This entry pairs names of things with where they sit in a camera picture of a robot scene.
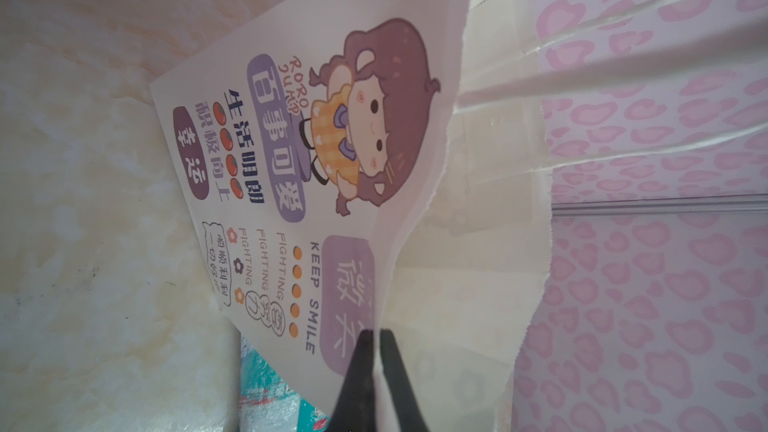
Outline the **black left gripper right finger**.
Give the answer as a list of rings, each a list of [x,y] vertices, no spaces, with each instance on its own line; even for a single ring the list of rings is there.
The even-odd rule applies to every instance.
[[[428,432],[394,332],[381,329],[379,352],[389,396],[388,409],[395,431]]]

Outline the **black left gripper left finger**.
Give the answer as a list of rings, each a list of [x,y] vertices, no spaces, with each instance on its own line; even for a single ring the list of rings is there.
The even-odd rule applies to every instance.
[[[363,330],[330,417],[327,432],[374,432],[376,430],[374,333]]]

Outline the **teal white snack packet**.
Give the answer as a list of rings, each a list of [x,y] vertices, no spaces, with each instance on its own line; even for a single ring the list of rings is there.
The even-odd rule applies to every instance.
[[[240,337],[240,431],[321,432],[329,418],[291,389]]]

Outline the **white printed paper bag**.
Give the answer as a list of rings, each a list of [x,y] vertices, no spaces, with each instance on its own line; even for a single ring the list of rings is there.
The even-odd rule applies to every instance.
[[[767,0],[286,0],[150,87],[219,310],[330,420],[767,427]]]

